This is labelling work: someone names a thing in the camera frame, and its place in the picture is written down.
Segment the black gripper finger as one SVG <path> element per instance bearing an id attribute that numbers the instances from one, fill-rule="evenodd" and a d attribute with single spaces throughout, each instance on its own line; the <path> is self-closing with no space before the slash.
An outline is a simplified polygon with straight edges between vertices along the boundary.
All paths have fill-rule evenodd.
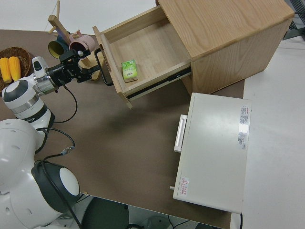
<path id="1" fill-rule="evenodd" d="M 91 73 L 81 73 L 81 74 L 78 74 L 76 77 L 77 83 L 82 83 L 84 81 L 91 80 L 91 79 L 92 79 Z"/>
<path id="2" fill-rule="evenodd" d="M 94 72 L 97 72 L 99 70 L 100 70 L 100 67 L 98 65 L 96 65 L 96 66 L 93 66 L 91 68 L 83 68 L 82 72 L 83 73 L 94 73 Z"/>

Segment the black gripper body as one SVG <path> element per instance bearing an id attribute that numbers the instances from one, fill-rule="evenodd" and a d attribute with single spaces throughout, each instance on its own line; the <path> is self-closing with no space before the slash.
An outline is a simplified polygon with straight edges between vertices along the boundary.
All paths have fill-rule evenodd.
<path id="1" fill-rule="evenodd" d="M 49 68 L 49 76 L 55 84 L 66 84 L 81 74 L 79 54 L 75 50 L 68 50 L 59 57 L 60 64 Z"/>

